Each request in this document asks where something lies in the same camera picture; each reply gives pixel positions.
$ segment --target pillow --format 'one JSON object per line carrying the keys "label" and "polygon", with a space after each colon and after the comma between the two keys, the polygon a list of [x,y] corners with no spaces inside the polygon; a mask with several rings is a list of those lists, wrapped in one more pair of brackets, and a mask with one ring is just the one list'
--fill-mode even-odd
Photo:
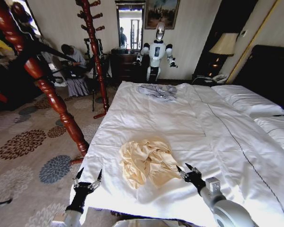
{"label": "pillow", "polygon": [[254,121],[284,149],[284,116],[260,117]]}
{"label": "pillow", "polygon": [[213,86],[219,95],[235,109],[251,117],[284,115],[284,110],[272,101],[239,85]]}

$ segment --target wooden post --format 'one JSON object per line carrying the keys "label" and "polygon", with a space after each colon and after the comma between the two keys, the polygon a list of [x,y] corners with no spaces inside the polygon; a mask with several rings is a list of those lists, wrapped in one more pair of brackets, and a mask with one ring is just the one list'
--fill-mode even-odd
{"label": "wooden post", "polygon": [[[101,113],[101,114],[94,116],[94,119],[96,119],[98,117],[104,116],[107,113],[108,108],[109,108],[106,88],[105,88],[104,79],[103,79],[103,75],[102,75],[100,58],[98,56],[98,43],[96,41],[96,34],[95,34],[96,31],[95,31],[95,28],[94,28],[94,25],[93,25],[93,17],[90,13],[90,7],[99,5],[101,2],[99,0],[97,0],[97,1],[90,4],[88,0],[76,0],[76,3],[77,3],[77,5],[81,6],[82,9],[83,9],[84,15],[82,13],[80,15],[82,15],[81,18],[83,18],[85,20],[86,26],[81,26],[81,27],[83,27],[83,29],[86,30],[87,33],[89,34],[91,50],[92,50],[94,57],[95,57],[96,70],[97,70],[97,73],[98,73],[98,80],[99,80],[99,83],[100,83],[100,92],[101,92],[101,96],[102,96],[104,113]],[[99,14],[94,16],[94,18],[99,18],[99,17],[100,17]],[[97,29],[102,30],[102,29],[104,29],[104,26],[101,26]]]}
{"label": "wooden post", "polygon": [[[0,0],[0,29],[4,33],[6,39],[15,46],[18,53],[24,50],[27,43],[26,37],[17,27],[4,0]],[[69,135],[77,143],[79,151],[85,156],[89,144],[84,140],[81,129],[76,124],[73,116],[67,112],[65,102],[57,95],[54,87],[47,80],[46,75],[50,73],[50,70],[46,67],[48,66],[42,64],[36,56],[29,58],[24,65],[26,71],[37,80],[40,89],[48,97],[50,105],[60,115],[61,121]]]}

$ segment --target dark headboard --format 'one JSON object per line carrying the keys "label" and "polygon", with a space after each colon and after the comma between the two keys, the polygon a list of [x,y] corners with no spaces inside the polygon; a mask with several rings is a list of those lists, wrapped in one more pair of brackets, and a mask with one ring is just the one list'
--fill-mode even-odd
{"label": "dark headboard", "polygon": [[242,85],[284,109],[284,47],[256,45],[233,84]]}

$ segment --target white robot arm joint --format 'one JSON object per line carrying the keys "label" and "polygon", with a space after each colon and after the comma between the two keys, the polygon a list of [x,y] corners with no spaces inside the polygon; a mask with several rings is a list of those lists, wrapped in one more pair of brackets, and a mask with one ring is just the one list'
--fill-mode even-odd
{"label": "white robot arm joint", "polygon": [[150,53],[150,45],[148,43],[145,43],[142,50],[140,51],[140,53],[137,56],[137,60],[136,62],[134,62],[134,64],[139,64],[141,65],[142,62],[142,58],[144,55],[148,55]]}
{"label": "white robot arm joint", "polygon": [[166,46],[166,55],[167,55],[167,61],[169,62],[169,66],[178,68],[178,66],[175,63],[176,58],[172,56],[172,44],[168,44]]}

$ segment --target patterned carpet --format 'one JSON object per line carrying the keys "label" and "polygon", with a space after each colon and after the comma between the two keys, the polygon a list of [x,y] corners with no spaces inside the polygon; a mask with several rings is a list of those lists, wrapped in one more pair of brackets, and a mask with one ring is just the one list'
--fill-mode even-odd
{"label": "patterned carpet", "polygon": [[[92,96],[68,97],[64,87],[57,91],[90,142],[103,119],[93,119],[102,112],[102,104],[95,102],[92,112]],[[110,87],[107,92],[111,103],[116,89]],[[78,155],[44,95],[15,111],[0,112],[0,201],[13,198],[10,204],[0,205],[0,226],[49,226],[55,213],[69,204],[72,179],[79,168],[69,161]],[[83,226],[111,227],[116,220],[108,210],[89,208]]]}

